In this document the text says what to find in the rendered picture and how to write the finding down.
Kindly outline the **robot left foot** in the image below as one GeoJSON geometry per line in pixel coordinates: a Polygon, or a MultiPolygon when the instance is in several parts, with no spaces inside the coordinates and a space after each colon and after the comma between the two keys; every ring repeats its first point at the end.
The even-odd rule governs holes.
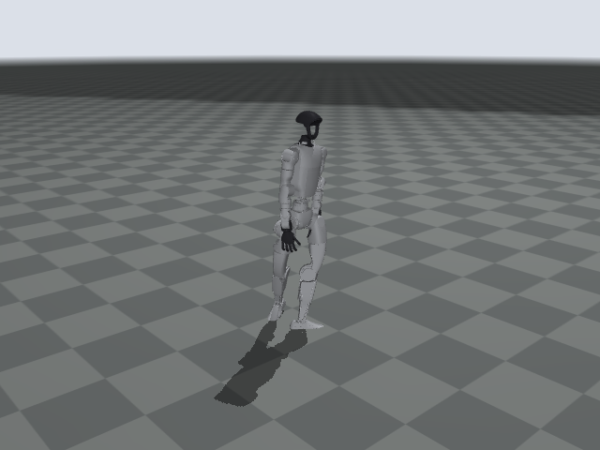
{"type": "Polygon", "coordinates": [[[318,328],[322,328],[322,327],[323,327],[322,324],[311,322],[307,319],[306,319],[306,322],[292,320],[292,322],[290,324],[291,329],[318,329],[318,328]]]}

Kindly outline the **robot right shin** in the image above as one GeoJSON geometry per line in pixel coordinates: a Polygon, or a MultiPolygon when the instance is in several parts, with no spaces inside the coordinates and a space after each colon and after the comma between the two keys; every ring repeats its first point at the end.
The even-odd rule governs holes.
{"type": "Polygon", "coordinates": [[[272,291],[275,296],[275,305],[279,302],[279,305],[282,303],[283,292],[286,288],[287,279],[279,279],[279,277],[275,277],[273,273],[272,278],[272,291]]]}

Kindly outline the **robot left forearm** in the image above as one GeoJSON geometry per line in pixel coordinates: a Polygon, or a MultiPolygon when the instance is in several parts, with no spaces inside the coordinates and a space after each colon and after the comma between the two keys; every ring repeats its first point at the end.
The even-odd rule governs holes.
{"type": "Polygon", "coordinates": [[[311,204],[312,213],[319,214],[322,207],[323,188],[316,189],[315,195],[312,196],[313,203],[311,204]]]}

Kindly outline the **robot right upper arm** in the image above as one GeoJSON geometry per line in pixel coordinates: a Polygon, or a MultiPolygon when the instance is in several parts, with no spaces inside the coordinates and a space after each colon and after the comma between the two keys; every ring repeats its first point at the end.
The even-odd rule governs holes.
{"type": "Polygon", "coordinates": [[[294,165],[299,159],[299,153],[299,149],[289,148],[285,149],[281,155],[282,169],[280,176],[280,188],[283,185],[287,186],[289,188],[288,196],[292,196],[295,192],[295,187],[291,184],[291,180],[293,178],[294,165]]]}

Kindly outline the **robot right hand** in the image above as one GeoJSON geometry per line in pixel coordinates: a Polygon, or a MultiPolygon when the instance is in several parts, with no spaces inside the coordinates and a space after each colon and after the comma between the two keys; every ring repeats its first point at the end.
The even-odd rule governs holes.
{"type": "MultiPolygon", "coordinates": [[[[291,230],[293,229],[293,227],[292,227],[292,222],[291,222],[291,221],[289,221],[289,224],[290,224],[290,229],[282,229],[282,227],[281,227],[281,230],[284,232],[284,233],[282,234],[282,236],[281,236],[281,242],[282,242],[282,244],[281,244],[281,245],[282,245],[282,250],[285,250],[285,248],[286,248],[286,251],[287,251],[287,252],[289,252],[289,250],[288,250],[288,244],[289,244],[289,249],[290,249],[290,252],[293,252],[293,250],[294,250],[294,251],[297,251],[297,249],[295,248],[295,245],[294,245],[294,241],[295,241],[295,242],[296,242],[296,243],[297,243],[299,246],[300,246],[301,244],[300,244],[300,242],[299,242],[299,241],[298,241],[298,240],[297,240],[297,239],[296,239],[296,238],[293,236],[293,233],[291,232],[291,230]],[[284,248],[284,243],[285,243],[285,248],[284,248]],[[292,248],[293,248],[293,250],[292,250],[292,248]]],[[[281,222],[280,222],[280,225],[281,225],[281,222]]]]}

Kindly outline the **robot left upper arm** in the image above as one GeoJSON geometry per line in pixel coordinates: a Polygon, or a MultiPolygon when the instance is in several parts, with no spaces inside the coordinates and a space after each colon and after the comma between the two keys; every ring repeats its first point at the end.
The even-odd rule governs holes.
{"type": "Polygon", "coordinates": [[[321,166],[321,171],[320,171],[320,176],[319,176],[319,182],[318,182],[318,186],[317,189],[322,189],[325,185],[325,179],[323,177],[321,177],[321,174],[323,172],[323,168],[324,168],[324,162],[327,156],[327,149],[325,147],[322,147],[322,166],[321,166]]]}

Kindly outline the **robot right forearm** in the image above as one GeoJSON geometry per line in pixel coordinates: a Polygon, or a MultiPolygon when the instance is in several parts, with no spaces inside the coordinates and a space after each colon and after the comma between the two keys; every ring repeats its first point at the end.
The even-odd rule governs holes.
{"type": "Polygon", "coordinates": [[[278,200],[280,203],[280,218],[281,218],[281,227],[282,229],[290,229],[289,221],[291,220],[291,203],[292,199],[288,198],[289,188],[285,185],[281,186],[278,200]]]}

